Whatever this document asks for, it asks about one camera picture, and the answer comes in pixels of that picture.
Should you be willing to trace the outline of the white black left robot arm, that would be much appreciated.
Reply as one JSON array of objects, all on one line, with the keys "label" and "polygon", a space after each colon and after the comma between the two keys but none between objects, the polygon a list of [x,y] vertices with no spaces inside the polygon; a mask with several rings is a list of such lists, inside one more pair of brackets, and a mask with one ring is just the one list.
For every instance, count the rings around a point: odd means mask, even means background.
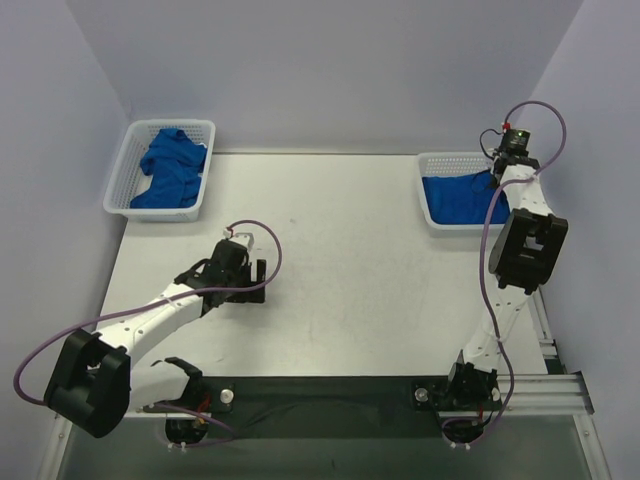
[{"label": "white black left robot arm", "polygon": [[45,405],[95,438],[110,433],[130,411],[164,401],[195,407],[207,398],[200,369],[178,357],[137,363],[181,327],[227,302],[262,303],[266,263],[251,263],[254,238],[219,241],[174,281],[147,311],[64,341],[44,394]]}]

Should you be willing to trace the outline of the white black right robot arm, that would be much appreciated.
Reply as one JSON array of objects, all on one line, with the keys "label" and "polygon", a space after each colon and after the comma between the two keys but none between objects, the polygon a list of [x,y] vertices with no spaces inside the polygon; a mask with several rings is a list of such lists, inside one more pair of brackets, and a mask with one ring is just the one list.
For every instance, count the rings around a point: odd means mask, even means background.
[{"label": "white black right robot arm", "polygon": [[486,313],[461,350],[448,378],[446,395],[456,407],[496,403],[504,343],[528,298],[547,283],[568,233],[568,221],[549,207],[537,173],[540,164],[526,151],[496,153],[493,178],[506,197],[509,216],[490,252],[481,239],[481,294]]}]

